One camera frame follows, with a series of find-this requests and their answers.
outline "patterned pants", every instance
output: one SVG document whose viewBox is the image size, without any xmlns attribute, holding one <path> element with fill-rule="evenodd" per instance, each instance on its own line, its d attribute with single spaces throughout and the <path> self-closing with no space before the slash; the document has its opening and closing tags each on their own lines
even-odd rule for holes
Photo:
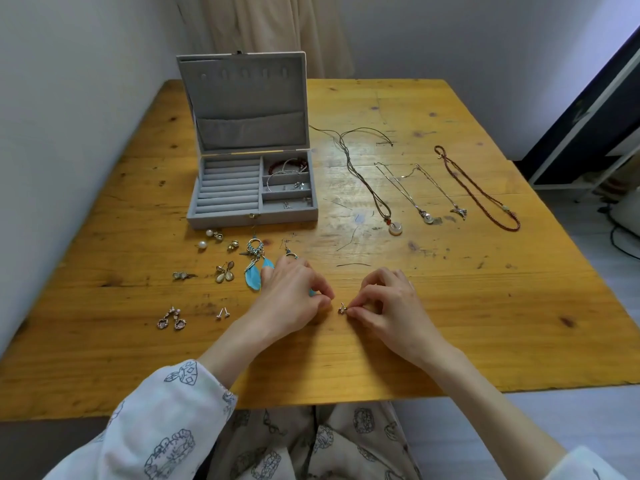
<svg viewBox="0 0 640 480">
<path fill-rule="evenodd" d="M 389 402 L 238 410 L 207 480 L 420 480 Z"/>
</svg>

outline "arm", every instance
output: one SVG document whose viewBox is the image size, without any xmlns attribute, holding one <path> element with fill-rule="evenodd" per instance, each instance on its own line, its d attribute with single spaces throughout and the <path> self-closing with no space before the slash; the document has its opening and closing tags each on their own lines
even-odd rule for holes
<svg viewBox="0 0 640 480">
<path fill-rule="evenodd" d="M 199 359 L 155 371 L 91 443 L 62 460 L 46 480 L 193 478 L 236 407 L 228 389 L 262 350 L 299 330 L 333 291 L 304 259 L 262 269 L 262 292 Z M 309 288 L 320 291 L 309 297 Z"/>
<path fill-rule="evenodd" d="M 371 311 L 372 304 L 381 304 L 376 310 L 379 313 Z M 508 480 L 622 478 L 594 475 L 595 469 L 588 465 L 584 470 L 572 469 L 574 458 L 565 458 L 566 450 L 560 444 L 537 427 L 493 387 L 460 350 L 443 338 L 402 271 L 380 268 L 368 275 L 350 302 L 347 314 L 372 328 L 393 352 L 420 367 L 437 382 L 475 428 Z M 588 476 L 574 475 L 576 472 L 587 472 Z"/>
</svg>

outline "necklace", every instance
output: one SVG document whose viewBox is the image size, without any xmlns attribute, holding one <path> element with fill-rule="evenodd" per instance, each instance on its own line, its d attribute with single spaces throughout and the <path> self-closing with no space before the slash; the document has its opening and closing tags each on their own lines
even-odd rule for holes
<svg viewBox="0 0 640 480">
<path fill-rule="evenodd" d="M 380 162 L 375 162 L 373 163 L 373 165 L 375 165 L 375 167 L 380 171 L 380 173 L 382 175 L 384 175 L 384 177 L 391 182 L 391 184 L 400 192 L 402 193 L 402 195 L 404 195 L 405 199 L 407 199 L 409 202 L 411 202 L 412 206 L 414 206 L 418 213 L 420 214 L 420 217 L 422 217 L 422 220 L 424 221 L 425 224 L 433 224 L 434 218 L 431 217 L 431 215 L 429 213 L 427 213 L 427 211 L 421 209 L 420 207 L 418 207 L 415 203 L 415 201 L 413 200 L 413 197 L 411 197 L 411 195 L 409 195 L 409 192 L 406 191 L 406 189 L 404 188 L 404 186 L 400 183 L 400 180 L 398 180 L 396 178 L 396 176 L 393 174 L 393 172 L 391 172 L 391 170 L 389 170 L 389 168 L 387 167 L 387 165 L 385 165 L 384 163 L 380 163 Z M 396 181 L 394 183 L 393 180 L 391 180 L 387 174 L 384 172 L 384 170 L 382 170 L 380 167 L 384 167 L 388 172 L 389 175 L 391 175 L 392 177 L 394 177 L 394 180 Z"/>
<path fill-rule="evenodd" d="M 329 135 L 329 136 L 331 136 L 333 138 L 333 142 L 336 145 L 338 145 L 338 147 L 342 150 L 344 155 L 347 157 L 347 170 L 349 170 L 350 174 L 352 174 L 354 177 L 356 177 L 359 181 L 361 181 L 364 184 L 364 186 L 367 188 L 367 190 L 371 193 L 371 196 L 373 197 L 373 203 L 376 205 L 376 209 L 378 209 L 378 213 L 380 214 L 380 217 L 383 218 L 383 220 L 385 221 L 385 223 L 388 226 L 392 225 L 391 224 L 391 209 L 389 208 L 387 203 L 384 200 L 382 200 L 380 198 L 380 196 L 371 188 L 371 185 L 369 185 L 369 183 L 367 183 L 367 181 L 364 179 L 364 177 L 361 174 L 359 174 L 359 172 L 353 166 L 353 163 L 351 163 L 351 156 L 349 154 L 349 148 L 347 147 L 347 145 L 344 142 L 344 135 L 346 135 L 348 133 L 353 133 L 354 131 L 372 130 L 372 131 L 375 131 L 377 133 L 380 133 L 380 135 L 382 135 L 382 137 L 384 139 L 386 139 L 387 142 L 391 146 L 393 146 L 394 144 L 387 137 L 387 135 L 385 135 L 384 133 L 382 133 L 382 131 L 379 131 L 379 130 L 377 130 L 375 128 L 368 128 L 368 127 L 360 127 L 360 128 L 356 128 L 354 130 L 345 131 L 344 133 L 338 133 L 338 131 L 335 131 L 335 130 L 319 130 L 318 128 L 315 128 L 315 127 L 313 127 L 311 125 L 309 125 L 309 128 L 313 128 L 316 131 L 320 131 L 320 132 L 325 133 L 325 134 L 336 133 L 336 135 L 338 135 L 338 139 L 334 138 L 331 135 Z M 387 209 L 387 211 L 386 212 L 382 211 L 382 209 L 380 209 L 380 205 L 382 205 L 382 207 Z"/>
<path fill-rule="evenodd" d="M 438 145 L 434 146 L 433 147 L 433 151 L 435 151 L 438 154 L 438 159 L 442 158 L 442 160 L 444 161 L 444 166 L 446 167 L 446 169 L 449 172 L 449 174 L 453 178 L 456 179 L 456 181 L 462 186 L 462 188 L 464 188 L 464 190 L 467 191 L 467 193 L 469 194 L 469 197 L 471 197 L 476 202 L 477 206 L 480 207 L 480 209 L 482 209 L 482 211 L 484 212 L 484 215 L 489 217 L 491 222 L 496 224 L 501 229 L 504 229 L 504 230 L 507 230 L 507 231 L 510 231 L 510 232 L 517 232 L 517 231 L 520 230 L 520 221 L 516 217 L 516 214 L 513 213 L 505 204 L 500 202 L 498 199 L 496 199 L 495 197 L 491 197 L 491 195 L 489 195 L 487 192 L 482 190 L 478 186 L 478 184 L 476 184 L 473 181 L 473 179 L 471 177 L 469 177 L 466 174 L 466 172 L 460 168 L 460 165 L 455 163 L 455 161 L 453 161 L 451 158 L 449 158 L 447 156 L 447 152 L 445 151 L 445 149 L 441 145 L 438 144 Z M 487 199 L 489 199 L 494 204 L 500 206 L 500 208 L 504 211 L 504 213 L 507 214 L 510 218 L 512 218 L 514 220 L 514 222 L 516 222 L 516 227 L 507 227 L 506 225 L 501 224 L 500 222 L 498 222 L 498 220 L 496 220 L 496 218 L 493 217 L 489 213 L 489 211 L 484 208 L 484 205 L 482 205 L 480 203 L 480 201 L 477 199 L 477 197 L 475 195 L 473 195 L 473 193 L 471 193 L 471 190 L 469 190 L 468 186 L 466 186 L 464 183 L 462 183 L 462 180 L 460 180 L 459 177 L 451 170 L 451 168 L 449 167 L 450 163 L 453 165 L 453 167 L 455 167 L 456 170 L 458 170 L 460 172 L 460 174 L 462 174 L 462 176 L 464 176 L 469 182 L 471 182 L 471 184 L 478 190 L 478 192 L 482 193 L 482 195 L 484 195 Z"/>
<path fill-rule="evenodd" d="M 430 181 L 432 184 L 434 184 L 434 185 L 438 188 L 438 190 L 439 190 L 440 192 L 442 192 L 442 194 L 444 195 L 444 197 L 446 197 L 446 198 L 448 198 L 448 199 L 449 199 L 449 201 L 450 201 L 450 202 L 451 202 L 451 204 L 453 205 L 453 209 L 451 209 L 451 211 L 450 211 L 450 212 L 455 212 L 456 214 L 459 214 L 459 215 L 460 215 L 460 217 L 462 217 L 462 220 L 466 220 L 466 218 L 467 218 L 467 209 L 462 209 L 461 207 L 459 207 L 459 206 L 458 206 L 458 204 L 457 204 L 457 203 L 455 203 L 455 202 L 453 201 L 453 199 L 447 195 L 447 193 L 446 193 L 446 192 L 444 192 L 443 188 L 442 188 L 441 186 L 439 186 L 439 185 L 438 185 L 438 183 L 435 181 L 435 179 L 434 179 L 432 176 L 430 176 L 430 175 L 428 174 L 427 170 L 425 170 L 425 169 L 424 169 L 424 168 L 422 168 L 420 165 L 418 165 L 418 163 L 416 163 L 416 164 L 415 164 L 415 167 L 413 167 L 413 170 L 411 170 L 411 173 L 410 173 L 409 175 L 402 175 L 400 178 L 408 178 L 408 177 L 411 177 L 411 176 L 412 176 L 412 174 L 413 174 L 413 172 L 414 172 L 414 170 L 420 170 L 420 171 L 424 174 L 424 176 L 425 176 L 425 177 L 427 177 L 428 181 Z"/>
</svg>

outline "jewelry box lid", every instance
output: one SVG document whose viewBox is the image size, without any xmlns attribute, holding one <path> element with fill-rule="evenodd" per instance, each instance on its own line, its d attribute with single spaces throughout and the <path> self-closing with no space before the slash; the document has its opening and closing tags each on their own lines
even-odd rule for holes
<svg viewBox="0 0 640 480">
<path fill-rule="evenodd" d="M 179 55 L 200 153 L 306 150 L 304 52 Z"/>
</svg>

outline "right hand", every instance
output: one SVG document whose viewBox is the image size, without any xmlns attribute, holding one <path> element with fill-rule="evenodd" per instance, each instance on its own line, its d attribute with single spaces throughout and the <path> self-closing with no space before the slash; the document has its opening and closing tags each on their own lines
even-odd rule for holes
<svg viewBox="0 0 640 480">
<path fill-rule="evenodd" d="M 364 308 L 376 302 L 382 305 L 381 313 Z M 446 350 L 452 349 L 399 269 L 381 267 L 364 278 L 360 292 L 348 304 L 347 315 L 370 327 L 393 352 L 421 369 L 437 365 Z"/>
</svg>

